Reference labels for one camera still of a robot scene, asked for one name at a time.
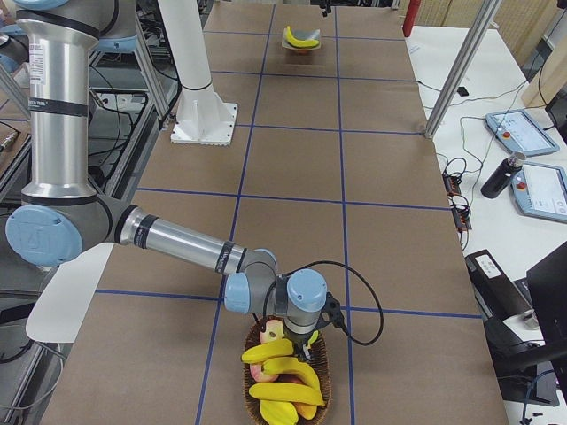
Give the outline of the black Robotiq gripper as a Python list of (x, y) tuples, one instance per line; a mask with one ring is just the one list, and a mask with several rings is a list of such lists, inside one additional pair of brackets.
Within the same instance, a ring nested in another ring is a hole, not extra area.
[(302, 354), (304, 361), (311, 359), (311, 345), (317, 340), (318, 336), (319, 331), (317, 329), (313, 329), (306, 334), (300, 334), (285, 327), (285, 337), (291, 341), (293, 352), (295, 354)]

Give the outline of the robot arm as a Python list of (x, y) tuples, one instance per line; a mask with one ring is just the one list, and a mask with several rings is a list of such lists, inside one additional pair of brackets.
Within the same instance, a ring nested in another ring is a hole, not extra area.
[(127, 1), (19, 1), (16, 20), (29, 41), (32, 178), (5, 234), (25, 261), (55, 267), (100, 243), (133, 244), (227, 277), (225, 306), (275, 315), (292, 353), (311, 356), (324, 325), (326, 281), (311, 266), (276, 271), (266, 250), (248, 250), (98, 193), (88, 181), (89, 54), (134, 28)]

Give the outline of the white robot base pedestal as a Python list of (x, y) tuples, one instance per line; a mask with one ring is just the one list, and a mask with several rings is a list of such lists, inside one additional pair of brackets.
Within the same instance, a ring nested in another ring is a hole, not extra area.
[(162, 0), (159, 8), (182, 87), (171, 141), (230, 145), (238, 106), (214, 90), (197, 3)]

